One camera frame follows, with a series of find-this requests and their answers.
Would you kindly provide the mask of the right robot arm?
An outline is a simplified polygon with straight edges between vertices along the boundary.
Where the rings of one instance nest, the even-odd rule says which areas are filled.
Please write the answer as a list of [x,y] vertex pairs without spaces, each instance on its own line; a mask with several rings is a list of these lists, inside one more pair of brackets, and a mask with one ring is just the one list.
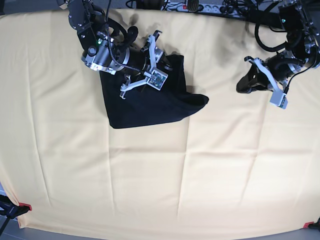
[[88,68],[131,76],[152,71],[152,44],[146,41],[142,48],[134,46],[139,34],[136,26],[125,29],[91,0],[59,0],[57,5],[69,11],[68,21],[76,30],[83,48],[81,60]]

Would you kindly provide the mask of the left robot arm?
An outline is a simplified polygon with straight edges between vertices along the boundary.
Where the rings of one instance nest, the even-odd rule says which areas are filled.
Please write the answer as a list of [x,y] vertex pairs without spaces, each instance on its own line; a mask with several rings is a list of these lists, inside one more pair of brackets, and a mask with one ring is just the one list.
[[[256,16],[254,37],[258,45],[269,53],[275,53],[262,61],[276,83],[288,92],[292,79],[309,69],[320,65],[320,2],[318,0],[294,0],[279,6],[278,13],[271,10],[277,6],[273,2]],[[286,41],[269,47],[260,39],[261,25],[277,24],[286,33]]]

